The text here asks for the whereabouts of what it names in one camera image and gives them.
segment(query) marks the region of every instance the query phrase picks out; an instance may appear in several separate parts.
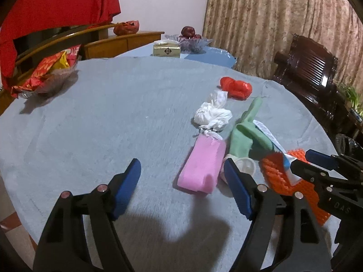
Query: green cloth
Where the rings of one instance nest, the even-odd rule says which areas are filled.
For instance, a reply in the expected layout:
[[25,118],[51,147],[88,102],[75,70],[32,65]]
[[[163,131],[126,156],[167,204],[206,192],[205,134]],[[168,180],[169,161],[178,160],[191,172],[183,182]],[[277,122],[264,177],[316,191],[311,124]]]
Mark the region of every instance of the green cloth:
[[273,144],[253,123],[262,104],[262,98],[256,97],[247,111],[242,114],[241,122],[236,124],[231,134],[229,153],[236,157],[248,157],[252,144],[257,142],[263,149],[271,151]]

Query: orange mesh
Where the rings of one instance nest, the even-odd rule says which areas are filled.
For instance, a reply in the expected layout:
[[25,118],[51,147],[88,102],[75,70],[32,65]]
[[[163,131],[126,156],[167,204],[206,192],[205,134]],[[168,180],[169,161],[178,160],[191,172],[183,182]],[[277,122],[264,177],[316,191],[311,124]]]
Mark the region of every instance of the orange mesh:
[[[305,151],[297,149],[288,151],[288,154],[299,160],[307,162],[305,159]],[[282,195],[292,195],[296,191],[300,191],[306,197],[313,213],[315,214],[320,226],[329,219],[330,214],[318,207],[319,196],[314,191],[314,185],[305,180],[300,181],[295,186],[291,186],[284,171],[282,153],[275,152],[261,161],[261,170],[270,183],[272,189]]]

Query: floral curtain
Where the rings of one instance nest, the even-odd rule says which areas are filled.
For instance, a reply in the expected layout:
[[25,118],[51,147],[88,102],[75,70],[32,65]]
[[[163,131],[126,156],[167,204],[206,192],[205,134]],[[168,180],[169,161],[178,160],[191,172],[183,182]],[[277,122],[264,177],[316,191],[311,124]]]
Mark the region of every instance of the floral curtain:
[[363,92],[363,27],[348,0],[208,0],[203,34],[240,72],[271,78],[294,33],[324,45],[339,59],[335,81]]

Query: tile floor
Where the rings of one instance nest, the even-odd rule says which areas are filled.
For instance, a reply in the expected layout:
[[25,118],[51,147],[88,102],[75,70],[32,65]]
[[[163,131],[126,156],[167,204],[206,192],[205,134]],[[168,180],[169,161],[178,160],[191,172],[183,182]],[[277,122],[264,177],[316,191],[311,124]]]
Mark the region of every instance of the tile floor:
[[36,244],[28,232],[21,225],[18,215],[11,203],[10,197],[5,189],[4,181],[0,174],[0,228],[6,237],[29,266],[33,266]]

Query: pink object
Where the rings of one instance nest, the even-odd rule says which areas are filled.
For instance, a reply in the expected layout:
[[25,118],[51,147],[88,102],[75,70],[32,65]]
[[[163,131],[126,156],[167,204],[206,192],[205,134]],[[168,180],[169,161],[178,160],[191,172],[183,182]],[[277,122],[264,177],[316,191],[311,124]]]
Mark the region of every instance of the pink object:
[[212,193],[217,186],[225,152],[224,140],[200,134],[179,175],[177,185],[192,191]]

